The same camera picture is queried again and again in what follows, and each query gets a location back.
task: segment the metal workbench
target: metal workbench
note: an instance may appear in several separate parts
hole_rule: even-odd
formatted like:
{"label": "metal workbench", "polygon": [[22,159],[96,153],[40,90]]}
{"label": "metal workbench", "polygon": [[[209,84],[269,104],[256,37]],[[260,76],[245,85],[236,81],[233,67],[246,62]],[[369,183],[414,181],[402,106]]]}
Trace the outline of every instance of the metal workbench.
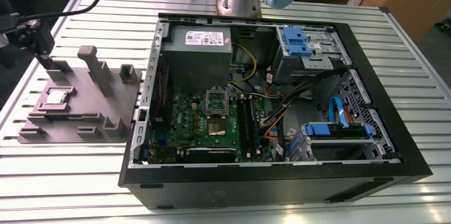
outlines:
{"label": "metal workbench", "polygon": [[[70,0],[65,10],[92,0]],[[110,68],[146,65],[158,12],[214,14],[214,0],[101,0],[53,27],[52,56],[70,66],[94,45]],[[261,5],[269,18],[349,24],[433,175],[353,203],[148,211],[117,187],[124,144],[19,145],[17,132],[48,75],[32,62],[0,112],[0,221],[19,223],[442,223],[451,222],[449,89],[389,14],[377,8],[293,3]]]}

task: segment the ram slot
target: ram slot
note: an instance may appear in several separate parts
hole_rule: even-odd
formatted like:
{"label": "ram slot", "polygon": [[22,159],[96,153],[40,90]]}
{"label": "ram slot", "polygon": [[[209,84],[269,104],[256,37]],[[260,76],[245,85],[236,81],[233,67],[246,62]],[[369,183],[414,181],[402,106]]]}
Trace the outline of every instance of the ram slot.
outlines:
{"label": "ram slot", "polygon": [[242,158],[250,157],[248,139],[246,139],[246,123],[245,123],[245,100],[241,97],[237,101],[236,112],[238,119],[238,132],[240,132],[240,147],[241,147],[241,156]]}
{"label": "ram slot", "polygon": [[248,111],[248,120],[246,120],[246,129],[248,129],[248,134],[249,138],[248,140],[250,141],[250,149],[252,149],[252,155],[257,155],[257,149],[258,149],[258,129],[257,129],[257,124],[256,124],[256,114],[254,114],[254,107],[253,107],[253,101],[249,99],[246,101],[246,109]]}

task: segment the open computer tower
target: open computer tower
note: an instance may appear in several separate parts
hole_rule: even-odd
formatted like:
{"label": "open computer tower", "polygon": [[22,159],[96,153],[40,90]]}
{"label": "open computer tower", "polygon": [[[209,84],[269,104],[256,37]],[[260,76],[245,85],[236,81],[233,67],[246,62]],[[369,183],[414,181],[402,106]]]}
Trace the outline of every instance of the open computer tower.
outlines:
{"label": "open computer tower", "polygon": [[354,201],[430,175],[346,24],[158,18],[118,181],[149,209]]}

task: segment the sticker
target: sticker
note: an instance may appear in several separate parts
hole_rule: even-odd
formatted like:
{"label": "sticker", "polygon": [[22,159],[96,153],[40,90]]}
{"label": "sticker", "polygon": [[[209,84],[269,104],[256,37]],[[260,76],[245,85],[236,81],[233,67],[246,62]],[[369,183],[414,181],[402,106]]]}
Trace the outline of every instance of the sticker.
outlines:
{"label": "sticker", "polygon": [[184,41],[186,45],[224,46],[222,32],[188,31]]}
{"label": "sticker", "polygon": [[272,74],[266,73],[266,83],[272,83]]}
{"label": "sticker", "polygon": [[289,128],[286,132],[286,137],[292,137],[296,134],[296,130],[293,128]]}
{"label": "sticker", "polygon": [[277,146],[274,147],[274,151],[280,154],[280,155],[282,155],[282,148],[281,148],[281,146],[277,144]]}

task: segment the green motherboard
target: green motherboard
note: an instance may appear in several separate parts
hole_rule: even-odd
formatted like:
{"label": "green motherboard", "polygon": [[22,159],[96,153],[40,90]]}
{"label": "green motherboard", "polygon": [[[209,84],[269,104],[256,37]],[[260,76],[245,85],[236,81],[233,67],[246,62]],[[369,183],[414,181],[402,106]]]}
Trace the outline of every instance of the green motherboard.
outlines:
{"label": "green motherboard", "polygon": [[[258,146],[258,154],[241,153],[240,126],[242,119],[238,118],[238,97],[209,94],[188,96],[176,95],[172,104],[172,120],[168,134],[168,144],[156,148],[156,155],[161,163],[177,163],[169,156],[174,148],[205,147],[236,149],[234,162],[261,162],[270,159],[269,144]],[[258,121],[265,116],[264,100],[253,98],[253,114]],[[212,115],[210,111],[225,110],[226,114]]]}

